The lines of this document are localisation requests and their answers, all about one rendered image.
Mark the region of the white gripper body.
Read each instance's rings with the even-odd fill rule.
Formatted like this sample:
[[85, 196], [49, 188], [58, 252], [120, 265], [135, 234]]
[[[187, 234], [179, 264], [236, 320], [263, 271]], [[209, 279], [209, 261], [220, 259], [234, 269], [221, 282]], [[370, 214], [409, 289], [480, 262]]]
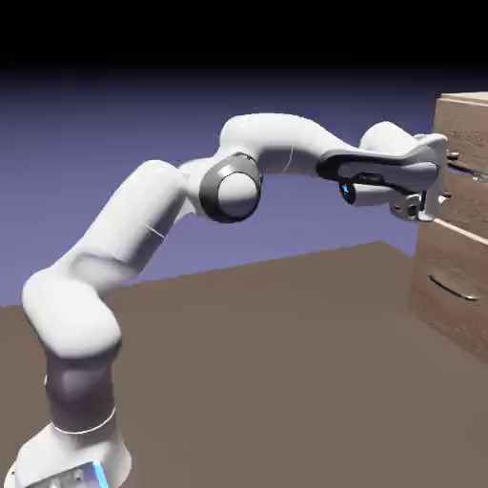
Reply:
[[434, 221], [439, 208], [439, 198], [443, 190], [444, 168], [447, 160], [447, 137], [441, 134], [424, 134], [419, 145], [429, 153], [429, 161], [436, 166], [436, 174], [432, 183], [421, 193], [421, 201], [417, 218], [420, 222]]

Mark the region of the tall wood drawer front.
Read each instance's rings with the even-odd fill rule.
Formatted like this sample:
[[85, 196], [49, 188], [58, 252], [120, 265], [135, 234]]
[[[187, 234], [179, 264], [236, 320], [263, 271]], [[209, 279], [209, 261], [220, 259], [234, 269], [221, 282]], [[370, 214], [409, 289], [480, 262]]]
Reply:
[[[436, 105], [433, 131], [448, 138], [459, 162], [488, 173], [488, 92], [443, 94]], [[437, 217], [488, 241], [488, 183], [444, 168], [443, 191], [451, 198]]]

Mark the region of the light wood cabinet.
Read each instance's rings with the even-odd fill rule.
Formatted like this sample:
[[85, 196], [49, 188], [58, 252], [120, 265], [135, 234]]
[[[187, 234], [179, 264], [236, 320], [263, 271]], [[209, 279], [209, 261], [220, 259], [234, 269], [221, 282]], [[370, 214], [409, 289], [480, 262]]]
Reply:
[[488, 364], [488, 91], [445, 93], [443, 202], [420, 226], [409, 295], [417, 317]]

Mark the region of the short wood drawer front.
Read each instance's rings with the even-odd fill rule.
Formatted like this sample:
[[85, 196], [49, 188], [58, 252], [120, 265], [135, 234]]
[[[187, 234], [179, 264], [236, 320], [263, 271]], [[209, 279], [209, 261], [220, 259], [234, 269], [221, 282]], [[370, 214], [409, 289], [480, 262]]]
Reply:
[[[429, 274], [479, 301], [451, 295]], [[488, 365], [488, 245], [439, 223], [422, 223], [408, 304], [422, 322]]]

